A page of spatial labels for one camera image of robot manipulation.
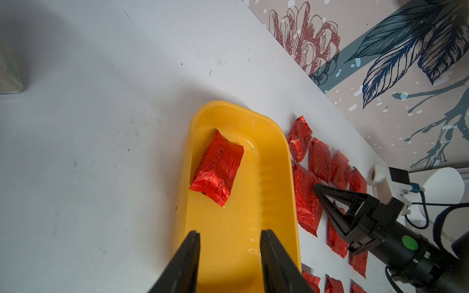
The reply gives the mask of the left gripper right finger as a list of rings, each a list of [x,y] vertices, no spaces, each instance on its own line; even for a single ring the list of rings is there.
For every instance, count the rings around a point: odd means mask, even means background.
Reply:
[[[261,231],[260,252],[266,293],[313,292],[272,230]]]

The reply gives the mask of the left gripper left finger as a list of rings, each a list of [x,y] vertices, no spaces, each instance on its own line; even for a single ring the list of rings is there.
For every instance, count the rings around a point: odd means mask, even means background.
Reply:
[[[195,293],[200,261],[200,234],[190,231],[149,293]]]

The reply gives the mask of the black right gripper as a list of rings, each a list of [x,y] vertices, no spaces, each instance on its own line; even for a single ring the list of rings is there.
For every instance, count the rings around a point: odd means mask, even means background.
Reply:
[[[313,192],[349,251],[381,260],[396,281],[412,286],[457,286],[458,259],[396,221],[403,204],[382,204],[369,194],[315,184]],[[335,202],[345,205],[345,213]]]

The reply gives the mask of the yellow storage box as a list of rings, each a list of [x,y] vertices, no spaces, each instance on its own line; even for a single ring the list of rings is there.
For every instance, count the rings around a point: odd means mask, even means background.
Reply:
[[[223,206],[189,189],[216,132],[244,148]],[[283,131],[270,118],[225,101],[212,101],[195,113],[183,147],[174,250],[192,230],[201,241],[200,293],[262,293],[263,230],[272,230],[295,266],[301,266],[291,153]]]

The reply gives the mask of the eleventh red tea bag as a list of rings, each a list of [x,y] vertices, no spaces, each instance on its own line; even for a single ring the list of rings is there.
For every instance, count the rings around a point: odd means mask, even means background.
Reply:
[[[312,134],[313,132],[303,116],[294,121],[291,131],[287,136],[287,142],[295,162],[302,162],[306,157]]]

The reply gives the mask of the twelfth red tea bag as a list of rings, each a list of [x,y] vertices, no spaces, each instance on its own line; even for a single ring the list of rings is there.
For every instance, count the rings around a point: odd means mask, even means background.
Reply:
[[[243,155],[242,145],[234,144],[216,131],[203,153],[189,189],[206,195],[219,206],[225,206]]]

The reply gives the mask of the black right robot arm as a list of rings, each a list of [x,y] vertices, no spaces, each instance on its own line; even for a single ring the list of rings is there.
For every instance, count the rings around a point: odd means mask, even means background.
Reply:
[[[313,191],[338,235],[359,256],[366,251],[385,264],[385,274],[396,292],[396,282],[411,284],[418,293],[466,293],[469,290],[469,242],[454,244],[454,254],[441,243],[430,243],[397,221],[404,203],[387,204],[371,195],[315,184]]]

